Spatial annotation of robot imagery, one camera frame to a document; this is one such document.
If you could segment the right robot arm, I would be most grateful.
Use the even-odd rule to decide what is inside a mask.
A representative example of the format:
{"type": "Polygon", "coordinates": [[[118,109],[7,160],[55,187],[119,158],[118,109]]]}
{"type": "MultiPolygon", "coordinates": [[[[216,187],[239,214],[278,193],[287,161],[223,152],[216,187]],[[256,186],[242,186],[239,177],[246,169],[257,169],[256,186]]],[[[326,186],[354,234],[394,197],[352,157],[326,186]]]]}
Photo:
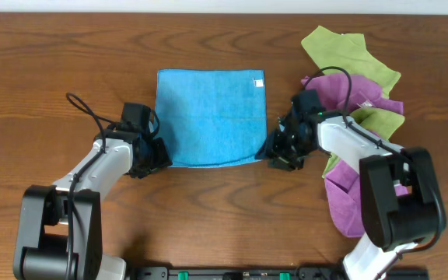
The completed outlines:
{"type": "Polygon", "coordinates": [[[405,254],[437,243],[446,215],[426,149],[405,149],[362,128],[344,111],[326,110],[314,90],[291,102],[255,157],[293,171],[320,150],[334,153],[359,175],[365,233],[343,259],[342,278],[383,279],[405,254]]]}

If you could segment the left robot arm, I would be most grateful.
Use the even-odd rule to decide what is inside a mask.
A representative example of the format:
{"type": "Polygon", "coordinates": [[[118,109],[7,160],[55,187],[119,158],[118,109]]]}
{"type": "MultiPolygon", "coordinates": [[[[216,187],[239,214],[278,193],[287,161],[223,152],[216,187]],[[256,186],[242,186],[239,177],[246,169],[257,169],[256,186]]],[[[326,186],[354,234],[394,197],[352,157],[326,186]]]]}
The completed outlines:
{"type": "Polygon", "coordinates": [[[121,119],[85,158],[50,186],[23,195],[13,261],[17,279],[127,279],[128,264],[103,253],[101,203],[122,176],[142,179],[171,165],[159,119],[126,103],[121,119]]]}

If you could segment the blue microfiber cloth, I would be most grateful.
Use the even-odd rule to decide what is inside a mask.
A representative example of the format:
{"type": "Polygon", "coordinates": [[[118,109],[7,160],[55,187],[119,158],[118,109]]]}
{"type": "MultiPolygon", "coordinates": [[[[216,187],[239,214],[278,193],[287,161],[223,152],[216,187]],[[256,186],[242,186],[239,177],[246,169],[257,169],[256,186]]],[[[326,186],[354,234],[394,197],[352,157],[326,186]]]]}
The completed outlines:
{"type": "Polygon", "coordinates": [[[160,70],[156,114],[173,167],[253,163],[268,133],[264,72],[160,70]]]}

